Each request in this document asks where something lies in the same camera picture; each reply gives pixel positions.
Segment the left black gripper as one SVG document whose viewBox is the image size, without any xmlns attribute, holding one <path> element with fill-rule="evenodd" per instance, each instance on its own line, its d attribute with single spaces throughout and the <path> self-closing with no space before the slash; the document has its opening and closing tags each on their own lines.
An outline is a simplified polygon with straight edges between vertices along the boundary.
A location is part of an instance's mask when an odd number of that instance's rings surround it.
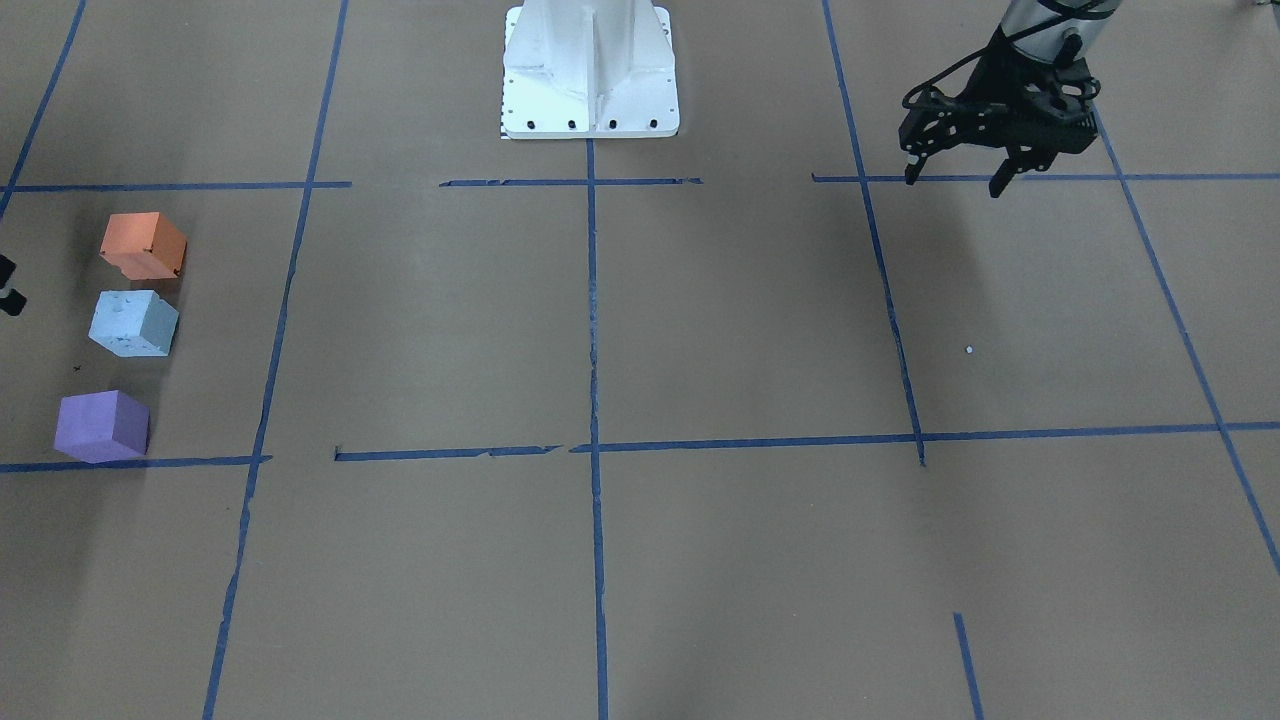
<svg viewBox="0 0 1280 720">
<path fill-rule="evenodd" d="M 1059 50 L 1041 61 L 1021 53 L 1001 29 L 975 54 L 975 69 L 956 96 L 934 79 L 908 92 L 899 127 L 906 154 L 904 182 L 914 186 L 928 158 L 961 143 L 1005 149 L 988 182 L 992 199 L 1020 174 L 1039 170 L 1059 154 L 1084 152 L 1098 137 L 1094 99 L 1100 82 L 1073 32 L 1052 32 Z"/>
</svg>

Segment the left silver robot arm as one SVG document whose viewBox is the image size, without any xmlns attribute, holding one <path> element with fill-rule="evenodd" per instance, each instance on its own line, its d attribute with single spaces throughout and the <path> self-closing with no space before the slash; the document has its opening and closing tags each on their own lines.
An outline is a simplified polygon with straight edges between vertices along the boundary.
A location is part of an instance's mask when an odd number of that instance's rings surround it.
<svg viewBox="0 0 1280 720">
<path fill-rule="evenodd" d="M 988 182 L 997 199 L 1015 177 L 1084 152 L 1100 136 L 1101 92 L 1085 54 L 1119 5 L 1011 1 L 983 47 L 905 92 L 905 183 L 915 184 L 942 151 L 1002 149 L 1006 158 Z"/>
</svg>

